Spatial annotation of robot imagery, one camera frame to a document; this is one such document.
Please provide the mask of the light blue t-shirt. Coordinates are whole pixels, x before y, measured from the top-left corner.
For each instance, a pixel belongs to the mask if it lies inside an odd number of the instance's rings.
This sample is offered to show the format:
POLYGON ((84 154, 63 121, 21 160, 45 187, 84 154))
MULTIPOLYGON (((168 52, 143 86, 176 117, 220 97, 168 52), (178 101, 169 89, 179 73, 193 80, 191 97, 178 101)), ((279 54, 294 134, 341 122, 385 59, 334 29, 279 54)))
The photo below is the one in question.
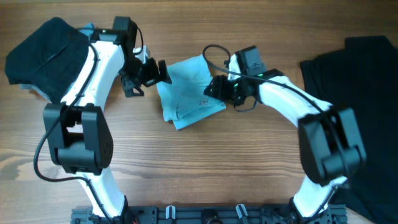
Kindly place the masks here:
POLYGON ((202 55, 169 65, 167 71, 171 84, 159 82, 157 90, 164 120, 177 130, 226 109, 225 103, 204 94, 212 76, 202 55))

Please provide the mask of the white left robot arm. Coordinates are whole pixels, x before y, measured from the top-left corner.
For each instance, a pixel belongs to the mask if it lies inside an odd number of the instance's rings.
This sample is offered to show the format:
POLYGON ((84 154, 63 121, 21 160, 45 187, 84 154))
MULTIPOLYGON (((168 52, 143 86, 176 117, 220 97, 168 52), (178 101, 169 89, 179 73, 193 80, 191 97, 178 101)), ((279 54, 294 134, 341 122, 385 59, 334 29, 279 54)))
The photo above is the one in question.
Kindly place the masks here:
POLYGON ((104 117, 104 104, 116 75, 122 78, 128 97, 142 96, 141 86, 170 83, 165 61, 156 62, 141 47, 136 50, 140 28, 94 29, 88 56, 72 89, 60 104, 44 109, 46 132, 34 155, 34 171, 47 182, 55 182, 39 171, 39 154, 45 142, 55 165, 69 175, 61 182, 77 180, 92 207, 72 223, 138 223, 126 196, 119 190, 110 168, 113 139, 104 117))

